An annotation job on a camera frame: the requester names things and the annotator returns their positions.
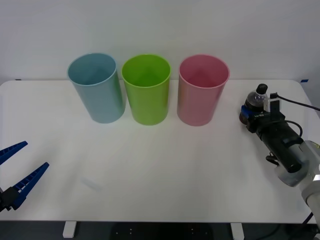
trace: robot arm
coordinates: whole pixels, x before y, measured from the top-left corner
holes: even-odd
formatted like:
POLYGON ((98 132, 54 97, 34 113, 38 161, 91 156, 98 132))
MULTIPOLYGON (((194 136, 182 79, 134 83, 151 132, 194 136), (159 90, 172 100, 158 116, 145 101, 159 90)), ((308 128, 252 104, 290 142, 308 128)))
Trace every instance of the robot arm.
POLYGON ((290 187, 299 185, 301 195, 320 228, 320 145, 304 141, 302 129, 298 135, 288 125, 296 123, 285 120, 279 108, 257 113, 242 106, 241 114, 247 118, 246 128, 256 133, 272 153, 266 159, 276 165, 275 173, 279 179, 290 187))

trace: floor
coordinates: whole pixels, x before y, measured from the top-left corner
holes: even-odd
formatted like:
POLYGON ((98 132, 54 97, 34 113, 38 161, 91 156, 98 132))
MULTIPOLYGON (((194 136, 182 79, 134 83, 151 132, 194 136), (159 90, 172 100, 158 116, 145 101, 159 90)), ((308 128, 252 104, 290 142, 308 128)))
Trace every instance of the floor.
MULTIPOLYGON (((0 240, 62 240, 64 222, 56 221, 0 221, 0 240)), ((135 237, 134 235, 115 235, 120 228, 132 226, 132 223, 114 223, 114 222, 78 222, 75 231, 75 240, 135 240, 147 239, 144 237, 135 237)), ((271 233, 277 224, 243 224, 245 240, 257 240, 271 233)), ((214 223, 208 226, 212 230, 215 240, 232 240, 230 225, 227 223, 214 223)), ((281 224, 279 230, 265 240, 287 240, 288 234, 286 228, 294 227, 288 224, 281 224)), ((316 226, 308 226, 308 231, 297 236, 294 240, 312 240, 316 226)))

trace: table surface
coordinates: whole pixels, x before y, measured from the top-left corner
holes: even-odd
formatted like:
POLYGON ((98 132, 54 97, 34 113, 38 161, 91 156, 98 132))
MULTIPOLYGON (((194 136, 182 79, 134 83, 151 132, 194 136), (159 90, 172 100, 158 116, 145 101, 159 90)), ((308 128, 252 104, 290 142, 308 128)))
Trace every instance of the table surface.
MULTIPOLYGON (((22 206, 0 220, 301 223, 310 210, 299 189, 278 179, 267 147, 238 118, 259 83, 309 102, 295 81, 229 80, 212 121, 194 127, 177 116, 172 80, 160 124, 135 122, 128 102, 119 120, 100 124, 69 81, 4 83, 0 146, 29 144, 1 165, 1 187, 44 162, 50 167, 22 206)), ((303 127, 305 140, 320 142, 314 110, 283 101, 282 112, 303 127)))

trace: small bottle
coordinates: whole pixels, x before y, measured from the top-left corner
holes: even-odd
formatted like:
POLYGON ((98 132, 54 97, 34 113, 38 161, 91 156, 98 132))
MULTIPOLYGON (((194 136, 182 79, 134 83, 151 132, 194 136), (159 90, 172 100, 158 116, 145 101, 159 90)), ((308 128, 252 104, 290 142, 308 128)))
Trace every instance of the small bottle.
MULTIPOLYGON (((268 86, 264 83, 259 84, 255 91, 249 93, 245 100, 244 106, 246 106, 250 111, 255 113, 261 113, 264 111, 264 101, 268 98, 266 94, 268 86)), ((239 116, 240 121, 247 125, 247 118, 243 116, 242 112, 239 116)))

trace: cup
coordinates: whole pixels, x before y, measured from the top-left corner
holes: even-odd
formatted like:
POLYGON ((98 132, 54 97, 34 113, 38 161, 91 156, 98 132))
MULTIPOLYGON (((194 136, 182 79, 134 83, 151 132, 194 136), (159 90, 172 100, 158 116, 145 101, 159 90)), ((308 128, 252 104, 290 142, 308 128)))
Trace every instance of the cup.
POLYGON ((91 53, 74 60, 67 74, 91 118, 111 123, 125 111, 116 61, 103 53, 91 53))
POLYGON ((138 123, 155 125, 166 118, 170 73, 169 63, 154 54, 135 56, 123 65, 126 94, 138 123))
POLYGON ((191 126, 209 123, 230 71, 221 59, 197 54, 187 57, 179 67, 177 114, 191 126))

